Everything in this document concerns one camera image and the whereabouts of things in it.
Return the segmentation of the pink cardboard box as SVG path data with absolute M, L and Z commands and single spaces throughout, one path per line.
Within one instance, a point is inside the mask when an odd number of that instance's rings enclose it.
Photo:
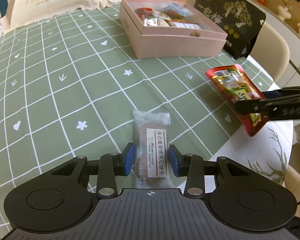
M 176 4 L 190 10 L 187 18 L 200 29 L 145 26 L 136 11 L 142 8 L 158 11 L 173 4 L 173 0 L 121 0 L 119 19 L 138 59 L 217 56 L 226 43 L 227 33 L 193 6 Z

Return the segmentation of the black plum snack bag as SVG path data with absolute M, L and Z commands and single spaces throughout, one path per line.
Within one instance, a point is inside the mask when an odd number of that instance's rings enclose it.
M 227 33 L 226 52 L 249 56 L 266 20 L 262 10 L 246 0 L 196 0 L 194 7 Z

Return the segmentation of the red yellow shiny snack packet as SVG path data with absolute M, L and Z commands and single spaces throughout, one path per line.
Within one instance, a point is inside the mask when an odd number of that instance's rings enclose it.
M 215 67 L 205 72 L 229 101 L 235 105 L 238 101 L 261 100 L 263 93 L 256 87 L 239 64 Z M 235 106 L 239 119 L 245 127 L 247 134 L 253 137 L 267 122 L 261 113 L 249 110 L 246 105 Z

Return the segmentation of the white leaf pattern placemat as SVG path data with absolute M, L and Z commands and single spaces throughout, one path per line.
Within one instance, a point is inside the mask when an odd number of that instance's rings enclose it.
M 173 122 L 171 143 L 181 153 L 215 161 L 228 157 L 268 179 L 282 184 L 293 142 L 292 121 L 270 121 L 250 137 L 236 116 L 220 120 L 207 116 L 197 122 Z

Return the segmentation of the green checked tablecloth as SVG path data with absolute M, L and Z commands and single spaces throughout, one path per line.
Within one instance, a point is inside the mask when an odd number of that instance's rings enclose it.
M 0 239 L 14 187 L 75 157 L 122 150 L 133 111 L 168 113 L 170 141 L 215 155 L 244 127 L 205 73 L 216 57 L 139 60 L 119 10 L 75 11 L 0 37 Z

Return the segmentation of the white red packet in box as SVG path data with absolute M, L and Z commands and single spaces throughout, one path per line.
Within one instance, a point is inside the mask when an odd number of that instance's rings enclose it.
M 194 30 L 202 29 L 200 25 L 195 23 L 186 23 L 186 22 L 177 22 L 177 21 L 170 21 L 170 26 L 176 28 L 186 28 L 186 29 L 194 29 Z

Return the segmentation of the clear biscuit packet white label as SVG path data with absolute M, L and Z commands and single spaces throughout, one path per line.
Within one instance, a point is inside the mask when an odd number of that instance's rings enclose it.
M 171 188 L 167 130 L 169 113 L 133 111 L 135 131 L 134 187 Z

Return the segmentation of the cream chair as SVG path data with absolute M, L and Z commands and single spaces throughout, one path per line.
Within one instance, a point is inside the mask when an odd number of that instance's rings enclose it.
M 298 203 L 300 203 L 300 174 L 288 165 L 285 175 L 285 187 L 294 194 Z
M 276 82 L 288 67 L 290 49 L 285 39 L 267 22 L 264 22 L 250 56 Z

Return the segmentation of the white deer figurine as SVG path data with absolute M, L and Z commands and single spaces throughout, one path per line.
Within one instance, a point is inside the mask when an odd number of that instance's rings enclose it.
M 283 1 L 283 6 L 278 5 L 277 10 L 278 10 L 278 18 L 284 22 L 285 20 L 290 20 L 292 15 L 289 12 L 289 10 L 292 10 L 292 5 L 288 0 L 282 0 Z

